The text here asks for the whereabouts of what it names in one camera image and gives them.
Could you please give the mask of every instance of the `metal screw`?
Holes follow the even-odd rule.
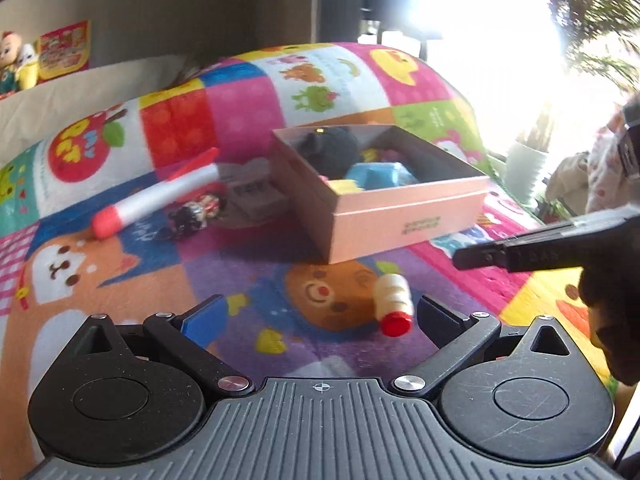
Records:
[[[424,379],[416,375],[402,375],[394,379],[394,386],[404,392],[418,392],[426,385]]]
[[[218,381],[218,387],[226,392],[241,392],[249,387],[249,379],[239,375],[229,375]]]

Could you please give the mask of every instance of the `apple print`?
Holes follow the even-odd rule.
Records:
[[[81,182],[95,174],[107,160],[111,148],[124,145],[124,128],[117,120],[126,110],[119,107],[92,115],[72,124],[53,139],[49,147],[49,167],[62,182]]]

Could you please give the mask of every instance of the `small figurine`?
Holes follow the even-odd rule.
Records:
[[[414,302],[411,288],[400,274],[385,274],[373,286],[375,316],[382,333],[398,337],[411,330],[414,322]]]
[[[25,43],[18,51],[16,78],[20,90],[28,90],[38,83],[38,54],[31,43]]]
[[[169,220],[174,224],[173,229],[160,230],[156,239],[189,238],[207,227],[209,221],[218,218],[225,206],[226,200],[223,197],[212,191],[206,192],[196,200],[187,202],[180,209],[169,213]]]
[[[22,38],[14,32],[5,32],[0,40],[0,95],[17,90],[15,61],[22,46]]]

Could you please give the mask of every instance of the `wall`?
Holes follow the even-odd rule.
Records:
[[[255,48],[256,0],[3,0],[0,30],[25,40],[90,18],[92,65],[206,52],[215,61]]]
[[[315,42],[318,5],[318,0],[257,0],[259,46]]]

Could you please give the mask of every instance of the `white flower pot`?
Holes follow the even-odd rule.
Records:
[[[533,193],[540,181],[549,154],[514,142],[507,154],[504,187],[522,205],[533,204]]]

